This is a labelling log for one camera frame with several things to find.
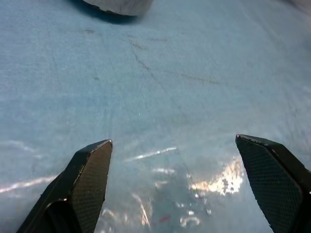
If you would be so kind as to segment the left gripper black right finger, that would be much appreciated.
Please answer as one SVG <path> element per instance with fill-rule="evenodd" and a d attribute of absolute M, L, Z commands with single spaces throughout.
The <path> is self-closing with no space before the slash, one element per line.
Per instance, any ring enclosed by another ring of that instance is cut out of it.
<path fill-rule="evenodd" d="M 274 233 L 311 233 L 311 171 L 282 144 L 244 134 L 237 148 Z"/>

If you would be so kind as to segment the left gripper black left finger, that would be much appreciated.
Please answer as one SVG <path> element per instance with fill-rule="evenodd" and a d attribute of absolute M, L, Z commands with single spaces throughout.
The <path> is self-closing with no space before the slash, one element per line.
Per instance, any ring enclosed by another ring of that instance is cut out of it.
<path fill-rule="evenodd" d="M 105 200 L 112 149 L 108 139 L 77 151 L 17 233 L 94 233 Z"/>

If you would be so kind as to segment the blue plastic table cover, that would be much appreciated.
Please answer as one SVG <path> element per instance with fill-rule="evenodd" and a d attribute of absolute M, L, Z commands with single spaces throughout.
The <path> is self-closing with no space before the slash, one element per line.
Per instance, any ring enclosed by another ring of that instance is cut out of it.
<path fill-rule="evenodd" d="M 0 233 L 105 139 L 95 233 L 273 233 L 237 134 L 311 170 L 311 0 L 0 0 Z"/>

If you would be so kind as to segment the silver motor housing copper windings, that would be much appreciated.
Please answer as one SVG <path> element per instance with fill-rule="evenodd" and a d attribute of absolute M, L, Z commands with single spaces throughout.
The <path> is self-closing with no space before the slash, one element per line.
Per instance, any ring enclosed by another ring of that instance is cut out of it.
<path fill-rule="evenodd" d="M 154 0 L 71 0 L 104 13 L 138 17 L 146 14 Z"/>

